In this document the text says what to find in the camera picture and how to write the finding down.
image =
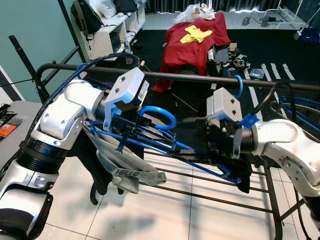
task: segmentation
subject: blue tubing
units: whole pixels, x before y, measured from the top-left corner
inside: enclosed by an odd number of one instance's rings
[[[162,115],[166,116],[168,119],[170,119],[171,123],[169,125],[156,124],[154,126],[155,129],[169,130],[169,129],[173,129],[177,124],[175,116],[173,116],[171,112],[169,112],[167,110],[164,110],[161,107],[158,107],[158,106],[144,106],[143,108],[141,108],[141,110],[139,112],[139,115],[143,116],[145,112],[159,113],[159,114],[162,114]]]
[[[240,85],[239,86],[239,93],[237,95],[235,95],[235,97],[237,99],[239,99],[242,95],[242,92],[244,91],[244,83],[242,82],[242,78],[239,75],[235,75],[234,77],[238,79],[239,85]]]

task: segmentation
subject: small box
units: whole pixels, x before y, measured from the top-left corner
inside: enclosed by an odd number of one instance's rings
[[[230,43],[230,52],[231,52],[231,56],[235,57],[237,55],[237,46],[238,46],[238,43],[236,42],[232,42]]]

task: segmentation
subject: electrical cable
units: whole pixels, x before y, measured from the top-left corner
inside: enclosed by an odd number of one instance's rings
[[[305,228],[305,225],[304,225],[304,222],[303,222],[303,219],[302,219],[302,214],[301,214],[301,209],[300,209],[300,204],[299,204],[299,195],[298,195],[298,192],[296,190],[296,188],[294,187],[294,195],[295,195],[295,200],[296,200],[296,203],[297,203],[297,210],[298,210],[298,216],[299,216],[299,221],[300,221],[300,225],[301,225],[301,228],[302,228],[302,231],[305,235],[305,238],[306,240],[312,240],[308,233],[307,233],[307,230]]]
[[[290,106],[291,106],[291,110],[292,110],[292,121],[296,124],[297,123],[297,110],[296,110],[295,96],[294,96],[294,92],[292,90],[291,84],[286,82],[286,81],[277,82],[271,88],[270,92],[264,98],[264,100],[254,108],[254,110],[251,112],[251,115],[257,114],[262,109],[262,107],[267,102],[269,102],[270,98],[275,93],[276,89],[279,88],[280,86],[283,86],[283,85],[288,86],[288,88],[289,88]],[[304,235],[305,235],[307,240],[311,240],[311,238],[308,236],[308,233],[306,231],[306,228],[305,228],[305,225],[304,225],[304,222],[303,222],[303,219],[302,219],[301,209],[300,209],[300,205],[299,205],[299,196],[298,196],[298,193],[297,193],[296,189],[294,189],[294,193],[295,193],[295,199],[296,199],[296,202],[297,202],[297,210],[298,210],[299,221],[300,221],[303,233],[304,233]]]
[[[81,63],[80,65],[78,65],[77,67],[76,67],[76,72],[78,72],[80,69],[82,69],[85,65],[87,65],[86,63]]]
[[[261,24],[262,22],[258,22],[257,19],[255,19],[253,16],[251,16],[250,18],[252,18],[253,20],[255,20],[258,24]]]
[[[238,79],[239,85],[240,85],[239,86],[239,93],[237,95],[235,95],[235,97],[237,99],[239,99],[244,91],[244,83],[242,82],[242,78],[239,75],[235,75],[234,77]]]
[[[256,115],[272,98],[273,94],[279,88],[280,86],[287,86],[289,88],[289,97],[290,97],[290,106],[292,109],[292,121],[294,123],[297,122],[297,112],[296,112],[296,103],[295,103],[295,97],[294,97],[294,92],[292,90],[292,86],[289,82],[287,81],[279,81],[277,82],[270,90],[268,95],[263,99],[262,102],[260,102],[250,113],[252,116]]]
[[[47,107],[49,106],[49,104],[52,103],[52,101],[55,99],[56,96],[58,96],[58,94],[76,77],[78,76],[80,73],[82,73],[83,71],[85,71],[86,69],[88,69],[89,67],[91,67],[92,65],[95,65],[98,62],[101,62],[103,60],[106,59],[111,59],[111,58],[117,58],[117,57],[131,57],[133,59],[136,60],[137,65],[140,64],[140,59],[133,55],[133,54],[129,54],[129,53],[112,53],[109,54],[108,56],[104,56],[104,57],[100,57],[96,60],[93,60],[90,63],[87,63],[83,68],[79,69],[78,71],[76,71],[71,77],[69,77],[42,105],[42,107],[40,108],[40,110],[38,111],[38,113],[36,114],[36,116],[34,117],[34,120],[29,128],[29,131],[25,137],[25,142],[29,139],[31,132],[33,131],[33,129],[35,128],[37,122],[40,120],[42,114],[44,113],[44,111],[47,109]]]
[[[274,22],[274,23],[269,23],[268,22],[268,24],[276,24],[276,23],[282,23],[282,19],[280,19],[280,20],[277,20],[277,19],[275,19],[275,21],[269,21],[269,22]]]
[[[27,79],[27,80],[22,80],[22,81],[16,81],[16,82],[3,84],[3,85],[0,86],[0,88],[6,87],[6,86],[10,86],[12,84],[19,84],[19,83],[24,83],[24,82],[28,82],[28,81],[33,81],[33,79]]]
[[[143,65],[149,72],[151,72],[151,70],[147,67],[146,64]]]

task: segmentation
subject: white shelf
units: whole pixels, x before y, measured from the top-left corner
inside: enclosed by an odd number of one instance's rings
[[[89,56],[90,60],[94,60],[99,57],[107,56],[112,54],[113,48],[111,43],[111,32],[116,32],[119,35],[120,41],[124,42],[127,38],[130,43],[138,31],[141,29],[142,25],[145,23],[145,6],[144,4],[138,4],[136,12],[130,12],[128,15],[124,14],[123,16],[115,15],[110,19],[106,19],[105,17],[101,17],[103,24],[109,25],[105,27],[101,27],[94,36],[91,36],[93,40],[86,41],[86,37],[83,32],[81,32],[81,40],[85,47],[85,51]],[[120,49],[116,52],[121,53],[125,49],[123,43],[121,43]]]
[[[136,35],[133,32],[126,33],[126,39],[128,40],[129,43],[132,41],[132,39],[134,39],[135,36]]]

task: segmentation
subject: teal wall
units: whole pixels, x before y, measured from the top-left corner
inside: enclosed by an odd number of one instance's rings
[[[68,12],[73,1],[65,0]],[[2,0],[0,2],[0,65],[13,82],[30,79],[8,36],[15,35],[37,69],[44,63],[59,63],[74,47],[64,16],[56,0]],[[80,64],[78,53],[69,60]],[[72,73],[60,71],[47,85],[53,93]],[[27,101],[40,102],[31,81],[15,85]]]

